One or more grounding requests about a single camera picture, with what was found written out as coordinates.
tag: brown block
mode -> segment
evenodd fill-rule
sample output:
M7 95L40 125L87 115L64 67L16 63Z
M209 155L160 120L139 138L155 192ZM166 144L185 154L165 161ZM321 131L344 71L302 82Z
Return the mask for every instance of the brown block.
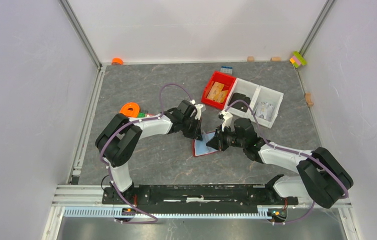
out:
M271 61L272 62L281 62L281 57L279 57L279 56L273 56L273 57L271 57Z
M311 101L311 93L307 92L305 93L305 101L308 107L312 107L314 103Z

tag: white bin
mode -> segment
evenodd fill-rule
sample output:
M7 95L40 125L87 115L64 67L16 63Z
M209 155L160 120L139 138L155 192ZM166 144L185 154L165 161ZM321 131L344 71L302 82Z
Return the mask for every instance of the white bin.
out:
M274 109L273 109L270 121L267 121L262 118L257 118L257 121L260 125L267 128L271 128L273 126L274 121L276 120L279 114L280 105L283 101L284 94L282 92L237 78L234 82L233 88L228 94L224 109L226 109L228 105L230 104L230 100L233 97L233 93L240 93L249 97L250 98L249 106L250 108L252 108L254 113L256 113L258 103L270 103L274 105ZM248 118L252 122L255 122L255 119L250 110L247 110L247 112L243 112L238 109L230 107L228 112L230 112L231 114L235 116Z

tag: light blue cloth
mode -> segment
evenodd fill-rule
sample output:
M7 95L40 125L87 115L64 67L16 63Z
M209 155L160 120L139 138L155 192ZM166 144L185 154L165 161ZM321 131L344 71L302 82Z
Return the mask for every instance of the light blue cloth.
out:
M206 146L206 143L209 142L209 140L211 140L212 137L214 137L214 134L215 134L214 131L209 132L209 133L204 133L202 134L202 138L203 138L202 141L194 140L194 156L195 157L218 152L218 150L212 147Z

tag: wall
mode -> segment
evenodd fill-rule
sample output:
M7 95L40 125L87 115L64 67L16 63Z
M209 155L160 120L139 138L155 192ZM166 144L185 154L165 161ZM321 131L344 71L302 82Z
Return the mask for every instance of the wall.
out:
M42 236L96 68L55 0L0 0L0 240Z
M305 41L325 0L69 0L102 62L269 61Z
M337 1L305 55L322 138L353 178L363 239L377 239L377 0Z

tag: black cable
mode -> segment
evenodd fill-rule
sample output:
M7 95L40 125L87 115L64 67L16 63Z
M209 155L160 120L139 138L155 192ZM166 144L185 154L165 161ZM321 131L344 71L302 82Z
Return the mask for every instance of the black cable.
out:
M103 191L105 191L105 189L103 188L103 181L105 180L105 178L106 178L107 176L109 176L109 174L106 175L106 176L104 176L104 177L101 179L101 182L100 182L100 187L101 187L101 189L103 189Z

